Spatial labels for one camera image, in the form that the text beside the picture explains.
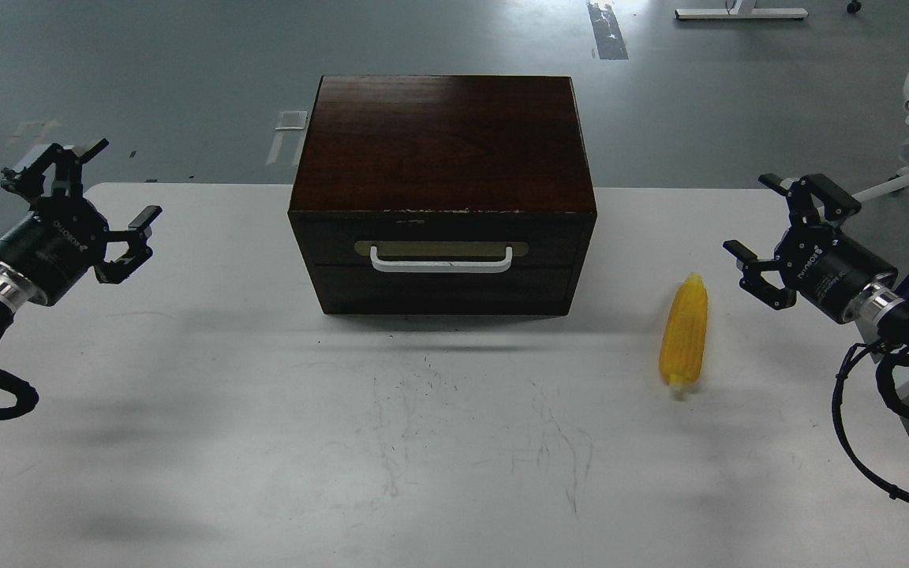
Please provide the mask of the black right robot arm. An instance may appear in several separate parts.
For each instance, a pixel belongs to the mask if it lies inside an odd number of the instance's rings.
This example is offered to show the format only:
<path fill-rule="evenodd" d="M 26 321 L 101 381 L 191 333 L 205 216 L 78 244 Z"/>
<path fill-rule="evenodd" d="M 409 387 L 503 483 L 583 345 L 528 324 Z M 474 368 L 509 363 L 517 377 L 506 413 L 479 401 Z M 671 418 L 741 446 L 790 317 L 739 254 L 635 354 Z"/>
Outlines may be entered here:
<path fill-rule="evenodd" d="M 877 388 L 888 409 L 909 418 L 909 276 L 898 284 L 897 269 L 844 233 L 862 205 L 830 177 L 765 174 L 760 182 L 785 199 L 789 226 L 771 259 L 724 242 L 742 272 L 740 287 L 775 310 L 801 297 L 834 323 L 872 326 L 886 349 Z"/>

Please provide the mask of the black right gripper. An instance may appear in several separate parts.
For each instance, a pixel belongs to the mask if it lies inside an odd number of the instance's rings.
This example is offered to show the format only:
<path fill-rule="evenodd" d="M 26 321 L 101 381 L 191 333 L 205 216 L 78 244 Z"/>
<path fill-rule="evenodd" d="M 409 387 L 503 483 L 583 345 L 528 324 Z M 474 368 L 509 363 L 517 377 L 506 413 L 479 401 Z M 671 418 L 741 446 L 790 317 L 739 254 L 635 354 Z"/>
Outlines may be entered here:
<path fill-rule="evenodd" d="M 861 212 L 862 204 L 830 177 L 762 174 L 758 182 L 785 198 L 790 230 L 776 245 L 776 259 L 762 260 L 740 241 L 723 241 L 742 273 L 744 291 L 775 310 L 796 305 L 798 292 L 831 320 L 845 324 L 859 318 L 866 288 L 894 284 L 898 270 L 840 229 Z M 778 269 L 784 288 L 764 277 Z"/>

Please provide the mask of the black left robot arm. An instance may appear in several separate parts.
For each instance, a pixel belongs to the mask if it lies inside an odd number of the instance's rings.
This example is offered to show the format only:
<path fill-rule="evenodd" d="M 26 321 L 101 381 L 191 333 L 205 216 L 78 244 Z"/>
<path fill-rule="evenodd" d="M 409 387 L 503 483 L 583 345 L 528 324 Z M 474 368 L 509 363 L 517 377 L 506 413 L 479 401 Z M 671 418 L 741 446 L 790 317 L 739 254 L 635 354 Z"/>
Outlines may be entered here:
<path fill-rule="evenodd" d="M 26 303 L 56 305 L 87 272 L 102 284 L 122 283 L 154 255 L 148 238 L 161 207 L 149 205 L 126 230 L 112 230 L 85 197 L 84 166 L 107 145 L 40 144 L 2 170 L 1 187 L 28 212 L 0 236 L 0 341 Z M 37 403 L 33 385 L 0 369 L 0 421 Z"/>

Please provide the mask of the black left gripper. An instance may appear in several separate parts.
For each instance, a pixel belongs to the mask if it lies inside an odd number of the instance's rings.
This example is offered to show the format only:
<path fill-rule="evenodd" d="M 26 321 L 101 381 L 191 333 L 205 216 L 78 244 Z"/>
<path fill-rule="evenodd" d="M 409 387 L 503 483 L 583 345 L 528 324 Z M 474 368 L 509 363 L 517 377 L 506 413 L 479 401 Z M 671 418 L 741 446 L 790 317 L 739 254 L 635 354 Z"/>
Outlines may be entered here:
<path fill-rule="evenodd" d="M 101 139 L 89 148 L 59 143 L 39 144 L 15 166 L 1 170 L 0 187 L 32 209 L 0 236 L 0 268 L 7 267 L 35 285 L 35 305 L 53 306 L 94 266 L 101 284 L 120 284 L 154 256 L 148 245 L 152 223 L 162 206 L 148 205 L 126 230 L 108 231 L 103 215 L 84 199 L 83 168 L 110 144 Z M 53 180 L 47 187 L 47 171 Z M 103 261 L 106 244 L 129 247 Z"/>

